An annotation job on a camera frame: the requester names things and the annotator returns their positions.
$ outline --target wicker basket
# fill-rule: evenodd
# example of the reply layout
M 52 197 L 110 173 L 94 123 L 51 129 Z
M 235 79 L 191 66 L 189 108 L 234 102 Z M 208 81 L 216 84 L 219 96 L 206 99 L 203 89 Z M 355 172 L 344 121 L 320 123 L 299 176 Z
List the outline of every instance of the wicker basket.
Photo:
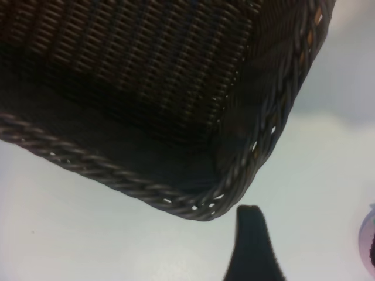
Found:
M 268 159 L 335 0 L 0 0 L 0 139 L 207 221 Z

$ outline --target woven texture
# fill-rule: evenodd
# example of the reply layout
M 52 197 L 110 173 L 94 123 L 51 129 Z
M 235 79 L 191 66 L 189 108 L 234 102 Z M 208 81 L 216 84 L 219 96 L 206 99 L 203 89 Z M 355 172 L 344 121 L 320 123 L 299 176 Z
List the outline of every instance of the woven texture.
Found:
M 171 214 L 268 159 L 334 0 L 0 0 L 0 139 Z

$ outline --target black plastic object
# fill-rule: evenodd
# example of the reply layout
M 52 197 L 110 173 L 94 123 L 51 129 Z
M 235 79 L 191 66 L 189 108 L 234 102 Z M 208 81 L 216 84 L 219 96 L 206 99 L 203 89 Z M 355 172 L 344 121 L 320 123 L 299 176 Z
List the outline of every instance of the black plastic object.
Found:
M 237 209 L 236 244 L 225 281 L 285 281 L 257 206 Z

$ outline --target round object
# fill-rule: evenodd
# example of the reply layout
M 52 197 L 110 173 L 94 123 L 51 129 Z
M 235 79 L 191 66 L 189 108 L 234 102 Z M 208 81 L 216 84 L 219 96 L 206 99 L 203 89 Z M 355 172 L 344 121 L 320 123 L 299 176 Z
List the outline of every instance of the round object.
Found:
M 370 274 L 375 278 L 374 260 L 371 258 L 370 250 L 375 248 L 375 208 L 364 219 L 359 231 L 359 254 L 362 262 Z

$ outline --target woven basket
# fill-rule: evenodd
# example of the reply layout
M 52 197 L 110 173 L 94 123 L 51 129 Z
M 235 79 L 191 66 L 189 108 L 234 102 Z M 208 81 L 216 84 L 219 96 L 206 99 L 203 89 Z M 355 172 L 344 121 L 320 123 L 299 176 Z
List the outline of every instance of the woven basket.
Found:
M 0 0 L 0 139 L 182 218 L 268 159 L 335 0 Z

